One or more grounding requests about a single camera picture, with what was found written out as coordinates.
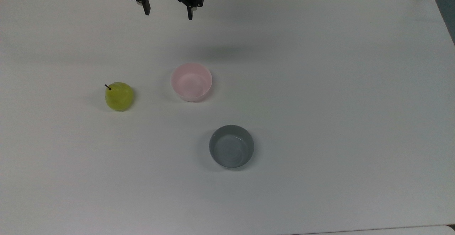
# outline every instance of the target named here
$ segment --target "pink bowl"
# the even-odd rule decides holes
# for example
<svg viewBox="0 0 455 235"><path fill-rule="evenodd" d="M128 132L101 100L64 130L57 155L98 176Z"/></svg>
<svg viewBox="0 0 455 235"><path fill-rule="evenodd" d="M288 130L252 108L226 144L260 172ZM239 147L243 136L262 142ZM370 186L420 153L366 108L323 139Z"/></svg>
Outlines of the pink bowl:
<svg viewBox="0 0 455 235"><path fill-rule="evenodd" d="M171 86L181 99L187 102L200 101L212 86L212 74L201 64L185 63L172 73Z"/></svg>

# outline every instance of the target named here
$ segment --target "bowl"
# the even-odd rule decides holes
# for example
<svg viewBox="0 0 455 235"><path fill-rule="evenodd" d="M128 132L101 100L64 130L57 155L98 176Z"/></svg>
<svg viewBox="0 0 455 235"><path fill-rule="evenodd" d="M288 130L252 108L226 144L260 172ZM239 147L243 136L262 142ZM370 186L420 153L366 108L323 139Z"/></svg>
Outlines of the bowl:
<svg viewBox="0 0 455 235"><path fill-rule="evenodd" d="M227 125L213 133L209 149L212 158L218 164L227 169L235 169L251 159L255 143L245 128Z"/></svg>
<svg viewBox="0 0 455 235"><path fill-rule="evenodd" d="M204 65L185 63L172 73L171 86L181 99L187 102L200 101L212 86L212 74Z"/></svg>

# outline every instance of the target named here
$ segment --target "table surface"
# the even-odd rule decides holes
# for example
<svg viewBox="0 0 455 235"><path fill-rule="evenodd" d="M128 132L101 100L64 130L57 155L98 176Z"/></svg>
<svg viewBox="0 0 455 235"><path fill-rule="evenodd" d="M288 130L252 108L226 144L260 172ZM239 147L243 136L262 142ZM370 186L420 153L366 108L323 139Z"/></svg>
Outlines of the table surface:
<svg viewBox="0 0 455 235"><path fill-rule="evenodd" d="M277 235L455 223L434 0L0 0L0 231ZM203 102L170 74L200 62ZM104 84L136 93L126 112ZM256 150L210 157L236 124Z"/></svg>

